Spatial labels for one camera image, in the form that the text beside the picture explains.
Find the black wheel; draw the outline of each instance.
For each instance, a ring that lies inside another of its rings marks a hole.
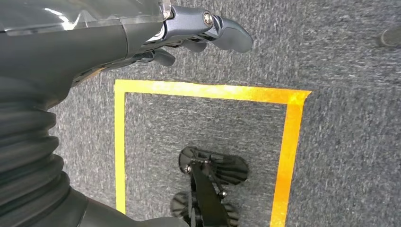
[[[185,222],[190,224],[191,220],[189,217],[188,204],[188,192],[179,192],[175,194],[170,203],[171,215],[176,218],[182,218]]]
[[[230,227],[238,227],[239,214],[237,209],[229,203],[223,205],[227,211],[228,217],[230,218],[229,220]]]

